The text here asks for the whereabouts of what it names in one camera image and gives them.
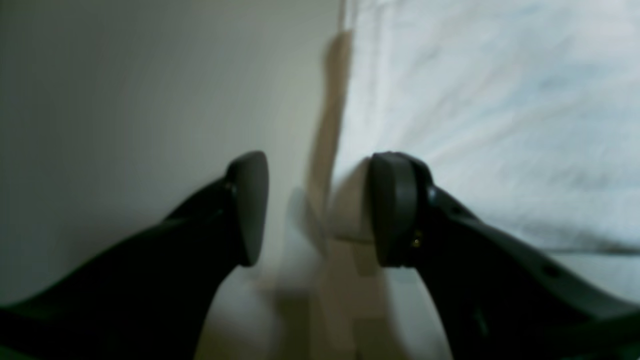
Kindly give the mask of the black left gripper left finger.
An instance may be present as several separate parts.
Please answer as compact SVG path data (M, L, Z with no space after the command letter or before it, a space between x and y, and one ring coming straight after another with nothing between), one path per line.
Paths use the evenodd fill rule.
M192 360L215 294L258 262L269 196L252 151L166 218L1 308L1 346L33 360Z

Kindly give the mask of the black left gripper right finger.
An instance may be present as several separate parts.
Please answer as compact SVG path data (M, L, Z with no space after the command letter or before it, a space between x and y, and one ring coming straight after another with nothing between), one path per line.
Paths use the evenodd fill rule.
M639 306L482 222L401 152L369 162L378 263L416 269L455 360L637 360Z

